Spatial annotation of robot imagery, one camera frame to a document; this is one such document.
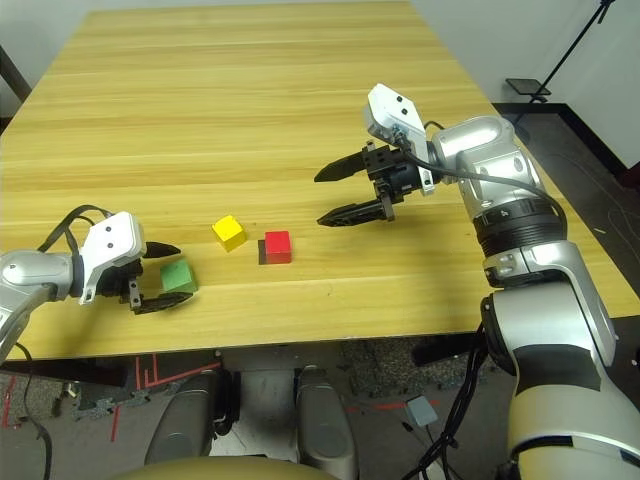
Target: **black cable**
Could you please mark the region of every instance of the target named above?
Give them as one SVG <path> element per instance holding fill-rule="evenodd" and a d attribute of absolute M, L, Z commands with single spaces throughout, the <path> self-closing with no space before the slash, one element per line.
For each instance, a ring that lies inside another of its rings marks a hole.
<path fill-rule="evenodd" d="M 434 443 L 433 435 L 431 434 L 431 429 L 429 428 L 429 425 L 425 425 L 425 430 L 427 431 L 427 435 L 429 436 L 429 440 L 431 440 L 431 443 Z M 453 468 L 451 465 L 449 465 L 448 462 L 447 462 L 447 468 L 449 470 L 451 470 L 453 472 L 453 474 L 456 477 L 458 477 L 459 480 L 464 480 L 464 477 L 462 475 L 460 475 L 455 468 Z"/>
<path fill-rule="evenodd" d="M 56 227 L 51 231 L 51 233 L 49 234 L 47 239 L 44 241 L 44 243 L 38 247 L 38 250 L 40 250 L 41 252 L 46 252 L 51 248 L 51 246 L 54 243 L 56 243 L 58 238 L 60 238 L 60 236 L 64 233 L 67 238 L 67 244 L 69 245 L 69 248 L 71 249 L 72 252 L 74 252 L 73 245 L 76 242 L 75 242 L 75 238 L 73 238 L 73 234 L 71 234 L 71 231 L 69 230 L 69 227 L 71 226 L 71 223 L 73 223 L 73 221 L 76 218 L 83 216 L 82 214 L 84 212 L 90 211 L 90 210 L 95 210 L 102 213 L 105 216 L 105 218 L 108 218 L 111 215 L 113 215 L 109 210 L 96 207 L 95 205 L 80 205 L 79 207 L 76 207 L 73 210 L 71 210 L 62 219 L 62 221 L 58 225 L 56 225 Z"/>
<path fill-rule="evenodd" d="M 44 452 L 45 452 L 45 460 L 44 460 L 44 475 L 42 478 L 44 480 L 49 480 L 51 476 L 51 460 L 53 458 L 53 442 L 51 441 L 51 435 L 49 435 L 49 431 L 35 418 L 31 415 L 31 411 L 29 411 L 29 404 L 27 403 L 27 394 L 29 393 L 29 387 L 31 386 L 31 379 L 33 378 L 34 373 L 34 365 L 33 358 L 29 353 L 29 350 L 22 345 L 21 343 L 16 342 L 16 347 L 22 350 L 27 362 L 29 362 L 29 377 L 27 379 L 27 385 L 24 387 L 24 396 L 22 397 L 22 402 L 24 403 L 24 410 L 27 413 L 27 419 L 33 423 L 38 431 L 37 438 L 42 438 L 44 442 Z"/>
<path fill-rule="evenodd" d="M 554 210 L 558 214 L 558 217 L 560 218 L 560 223 L 562 224 L 562 235 L 564 238 L 567 237 L 567 232 L 568 232 L 567 214 L 564 212 L 562 205 L 560 205 L 560 203 L 555 198 L 553 198 L 544 190 L 541 190 L 538 187 L 534 187 L 533 185 L 529 185 L 528 183 L 520 182 L 519 180 L 513 180 L 511 178 L 494 177 L 493 175 L 483 175 L 481 173 L 467 172 L 465 170 L 450 170 L 448 168 L 432 165 L 430 163 L 420 160 L 409 149 L 404 147 L 401 147 L 401 149 L 406 158 L 411 160 L 414 164 L 418 165 L 419 167 L 424 168 L 425 170 L 439 173 L 440 175 L 443 175 L 443 176 L 466 178 L 469 180 L 480 180 L 483 182 L 492 182 L 492 183 L 501 183 L 504 185 L 510 185 L 512 187 L 527 190 L 528 192 L 531 192 L 540 198 L 544 198 L 553 206 Z"/>
<path fill-rule="evenodd" d="M 429 120 L 427 123 L 425 123 L 424 129 L 426 130 L 427 128 L 429 128 L 429 126 L 433 125 L 434 127 L 440 129 L 440 130 L 444 130 L 444 127 L 442 126 L 441 123 L 436 122 L 435 120 Z"/>
<path fill-rule="evenodd" d="M 442 459 L 442 467 L 445 471 L 446 478 L 451 478 L 450 475 L 447 476 L 450 467 L 447 462 L 446 449 L 450 446 L 457 446 L 457 443 L 455 441 L 455 434 L 457 433 L 458 428 L 460 427 L 460 424 L 462 423 L 462 420 L 467 413 L 467 409 L 471 404 L 471 399 L 473 398 L 473 394 L 475 393 L 476 384 L 478 381 L 478 373 L 480 367 L 482 366 L 482 363 L 487 358 L 487 355 L 488 350 L 484 336 L 484 327 L 481 324 L 476 330 L 474 342 L 471 351 L 469 352 L 464 381 L 462 383 L 462 386 L 458 390 L 458 393 L 456 394 L 456 398 L 453 401 L 442 433 L 420 458 L 418 466 L 405 474 L 402 477 L 402 480 L 409 480 L 418 473 L 422 473 L 425 479 L 428 478 L 426 470 L 429 465 L 431 465 L 438 458 Z"/>
<path fill-rule="evenodd" d="M 96 224 L 96 222 L 91 220 L 89 217 L 85 217 L 84 215 L 78 215 L 76 218 L 80 220 L 84 220 L 85 222 L 88 222 L 92 227 Z"/>

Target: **red cube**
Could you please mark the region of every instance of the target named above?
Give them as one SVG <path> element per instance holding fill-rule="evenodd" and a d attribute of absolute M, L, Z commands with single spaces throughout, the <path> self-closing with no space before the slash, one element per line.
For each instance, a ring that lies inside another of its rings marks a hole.
<path fill-rule="evenodd" d="M 264 234 L 266 263 L 291 263 L 291 238 L 289 232 L 267 232 Z"/>

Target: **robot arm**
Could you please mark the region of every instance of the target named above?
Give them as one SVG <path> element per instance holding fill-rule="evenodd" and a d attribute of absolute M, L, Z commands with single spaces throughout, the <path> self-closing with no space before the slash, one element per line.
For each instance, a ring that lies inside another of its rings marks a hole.
<path fill-rule="evenodd" d="M 169 293 L 145 299 L 136 278 L 142 274 L 141 258 L 180 253 L 171 245 L 145 243 L 142 227 L 127 212 L 112 215 L 93 225 L 79 250 L 69 225 L 84 210 L 72 211 L 38 250 L 15 250 L 0 256 L 0 363 L 27 326 L 29 315 L 44 302 L 79 297 L 81 305 L 92 303 L 96 295 L 117 296 L 136 313 L 172 307 L 191 296 Z M 65 233 L 72 253 L 46 253 Z"/>
<path fill-rule="evenodd" d="M 413 103 L 381 84 L 364 116 L 369 133 L 399 148 L 370 142 L 322 169 L 318 182 L 366 170 L 376 200 L 332 210 L 318 222 L 393 220 L 392 204 L 404 195 L 458 183 L 485 274 L 500 289 L 482 301 L 482 323 L 489 353 L 517 376 L 509 449 L 518 478 L 637 478 L 640 414 L 605 371 L 615 353 L 611 321 L 566 239 L 562 208 L 514 143 L 512 125 L 477 117 L 427 141 Z"/>

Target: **wooden table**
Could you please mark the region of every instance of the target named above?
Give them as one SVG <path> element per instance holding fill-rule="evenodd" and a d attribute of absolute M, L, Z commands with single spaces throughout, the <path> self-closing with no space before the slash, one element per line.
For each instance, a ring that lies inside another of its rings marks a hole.
<path fill-rule="evenodd" d="M 21 341 L 55 358 L 474 329 L 491 288 L 457 187 L 412 195 L 394 223 L 316 224 L 373 198 L 365 175 L 313 176 L 367 140 L 362 108 L 378 82 L 412 98 L 424 120 L 495 113 L 408 4 L 91 14 L 2 136 L 1 248 L 35 248 L 83 203 L 127 210 L 147 240 L 183 249 L 200 290 L 142 316 L 113 298 L 47 304 Z M 543 177 L 609 312 L 639 313 Z M 249 234 L 231 253 L 211 231 L 227 214 Z M 258 265 L 268 230 L 291 232 L 292 264 Z M 162 263 L 146 262 L 143 291 L 157 290 Z"/>

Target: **yellow cube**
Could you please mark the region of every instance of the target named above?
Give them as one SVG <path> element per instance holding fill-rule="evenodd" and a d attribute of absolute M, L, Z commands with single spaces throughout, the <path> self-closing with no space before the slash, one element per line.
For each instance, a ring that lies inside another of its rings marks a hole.
<path fill-rule="evenodd" d="M 247 241 L 247 232 L 244 231 L 242 225 L 231 215 L 227 215 L 218 220 L 212 225 L 212 228 L 227 252 L 238 248 Z"/>

